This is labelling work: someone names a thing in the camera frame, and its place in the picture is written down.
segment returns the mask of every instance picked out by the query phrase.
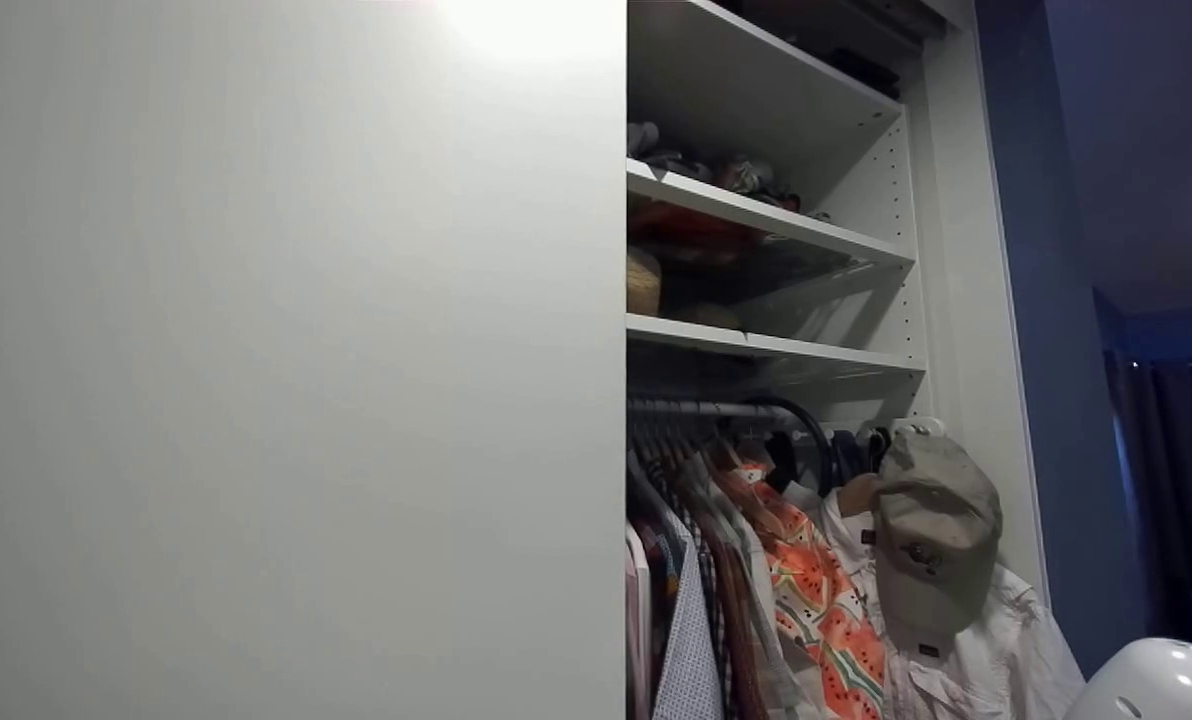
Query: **patterned garment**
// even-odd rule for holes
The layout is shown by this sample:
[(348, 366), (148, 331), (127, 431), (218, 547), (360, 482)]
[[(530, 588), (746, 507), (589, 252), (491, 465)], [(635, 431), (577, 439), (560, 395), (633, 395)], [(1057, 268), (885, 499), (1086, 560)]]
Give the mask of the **patterned garment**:
[(831, 720), (885, 718), (885, 642), (869, 623), (858, 591), (822, 532), (767, 486), (720, 482), (720, 487), (767, 552), (775, 623), (793, 674), (815, 675)]

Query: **white wardrobe door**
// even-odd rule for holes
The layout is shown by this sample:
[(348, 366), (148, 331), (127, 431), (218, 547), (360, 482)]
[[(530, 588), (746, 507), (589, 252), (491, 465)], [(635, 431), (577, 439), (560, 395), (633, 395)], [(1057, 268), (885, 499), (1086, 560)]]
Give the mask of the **white wardrobe door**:
[(621, 714), (621, 37), (0, 0), (0, 720)]

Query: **white shelf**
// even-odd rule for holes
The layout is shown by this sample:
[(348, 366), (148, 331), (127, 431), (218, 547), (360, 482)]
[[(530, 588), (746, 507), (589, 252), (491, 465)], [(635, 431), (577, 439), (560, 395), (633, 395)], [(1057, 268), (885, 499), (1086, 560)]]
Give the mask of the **white shelf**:
[(899, 252), (892, 244), (878, 244), (864, 231), (835, 227), (835, 224), (822, 224), (822, 221), (775, 208), (775, 204), (759, 204), (752, 197), (739, 197), (739, 192), (729, 192), (729, 189), (714, 189), (714, 183), (701, 183), (692, 177), (656, 171), (640, 160), (627, 160), (627, 192), (646, 197), (646, 202), (663, 202), (663, 204), (674, 204), (674, 208), (692, 208), (692, 212), (704, 212), (704, 216), (720, 216), (720, 221), (732, 221), (732, 224), (744, 224), (744, 227), (759, 227), (759, 231), (781, 236), (781, 241), (800, 241), (806, 247), (838, 252), (838, 258), (851, 258), (858, 264), (911, 264), (909, 252)]
[(656, 122), (696, 154), (767, 160), (806, 202), (902, 117), (710, 0), (633, 0), (627, 11), (633, 122)]
[(627, 336), (640, 345), (669, 345), (714, 358), (765, 358), (818, 366), (822, 378), (921, 378), (924, 369), (892, 354), (855, 354), (782, 336), (752, 336), (732, 329), (682, 325), (663, 318), (627, 318)]

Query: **baseball cap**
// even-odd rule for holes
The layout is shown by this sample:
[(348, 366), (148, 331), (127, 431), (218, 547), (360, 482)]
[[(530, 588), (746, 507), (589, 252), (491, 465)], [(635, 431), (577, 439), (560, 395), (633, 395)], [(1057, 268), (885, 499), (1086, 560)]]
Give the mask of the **baseball cap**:
[(999, 496), (949, 436), (899, 430), (877, 486), (877, 588), (902, 647), (949, 647), (986, 600)]

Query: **beige hat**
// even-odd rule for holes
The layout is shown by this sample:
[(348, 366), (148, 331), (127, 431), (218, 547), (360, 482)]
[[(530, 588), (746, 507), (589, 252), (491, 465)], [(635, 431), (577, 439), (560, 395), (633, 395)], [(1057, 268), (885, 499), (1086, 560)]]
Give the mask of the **beige hat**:
[(944, 647), (986, 600), (999, 496), (949, 436), (899, 430), (877, 486), (877, 588), (885, 630), (909, 647)]

